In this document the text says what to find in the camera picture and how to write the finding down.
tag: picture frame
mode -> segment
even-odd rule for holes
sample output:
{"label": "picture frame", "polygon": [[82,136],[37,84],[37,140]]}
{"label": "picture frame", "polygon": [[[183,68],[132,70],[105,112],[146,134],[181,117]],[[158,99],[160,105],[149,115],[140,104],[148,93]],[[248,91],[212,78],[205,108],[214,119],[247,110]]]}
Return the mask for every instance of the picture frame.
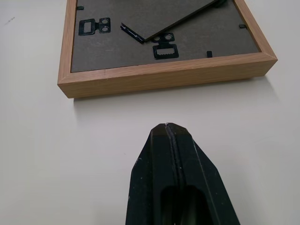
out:
{"label": "picture frame", "polygon": [[233,1],[258,53],[71,73],[77,0],[67,0],[58,86],[68,98],[82,98],[264,76],[276,55],[245,1]]}

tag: gray backing board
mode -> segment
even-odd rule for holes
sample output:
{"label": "gray backing board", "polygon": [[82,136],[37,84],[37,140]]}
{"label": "gray backing board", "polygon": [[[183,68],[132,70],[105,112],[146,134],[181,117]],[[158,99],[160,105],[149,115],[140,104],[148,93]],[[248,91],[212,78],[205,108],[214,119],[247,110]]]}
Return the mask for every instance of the gray backing board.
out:
{"label": "gray backing board", "polygon": [[216,0],[113,0],[122,22],[145,41]]}
{"label": "gray backing board", "polygon": [[[152,47],[156,44],[140,44],[120,29],[122,21],[118,11],[109,6],[111,0],[78,0],[83,11],[76,13],[73,60],[71,72],[106,68],[128,67],[161,62],[206,58],[259,52],[247,29],[239,29],[243,23],[232,0],[220,8],[208,8],[168,32],[174,33],[179,57],[155,60]],[[107,34],[78,36],[79,21],[110,17],[112,31]]]}

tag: black clamp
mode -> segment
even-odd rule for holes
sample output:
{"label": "black clamp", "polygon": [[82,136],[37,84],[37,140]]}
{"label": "black clamp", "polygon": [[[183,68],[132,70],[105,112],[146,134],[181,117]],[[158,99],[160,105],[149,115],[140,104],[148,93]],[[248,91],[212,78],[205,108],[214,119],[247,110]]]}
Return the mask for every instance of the black clamp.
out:
{"label": "black clamp", "polygon": [[[159,34],[158,36],[152,39],[152,43],[158,43],[158,45],[153,46],[153,54],[156,60],[173,59],[179,57],[177,45],[169,43],[172,41],[175,41],[175,37],[173,33]],[[168,49],[168,48],[172,48],[174,52],[170,54],[158,54],[159,49]]]}
{"label": "black clamp", "polygon": [[[84,31],[85,23],[90,23],[90,31]],[[100,34],[111,32],[111,19],[109,17],[105,17],[101,18],[99,22],[96,22],[95,19],[81,20],[79,22],[79,36],[93,35],[96,30],[99,30]]]}
{"label": "black clamp", "polygon": [[191,134],[159,124],[131,172],[126,225],[240,225],[220,174]]}

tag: white table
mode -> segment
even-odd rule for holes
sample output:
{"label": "white table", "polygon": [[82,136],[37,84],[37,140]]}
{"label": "white table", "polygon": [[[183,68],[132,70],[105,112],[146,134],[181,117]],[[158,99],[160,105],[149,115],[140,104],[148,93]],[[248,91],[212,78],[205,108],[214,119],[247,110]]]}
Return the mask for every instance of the white table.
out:
{"label": "white table", "polygon": [[2,0],[0,224],[125,224],[165,122],[216,165],[242,225],[300,224],[300,2],[246,2],[279,59],[266,77],[73,100],[56,85],[66,0]]}

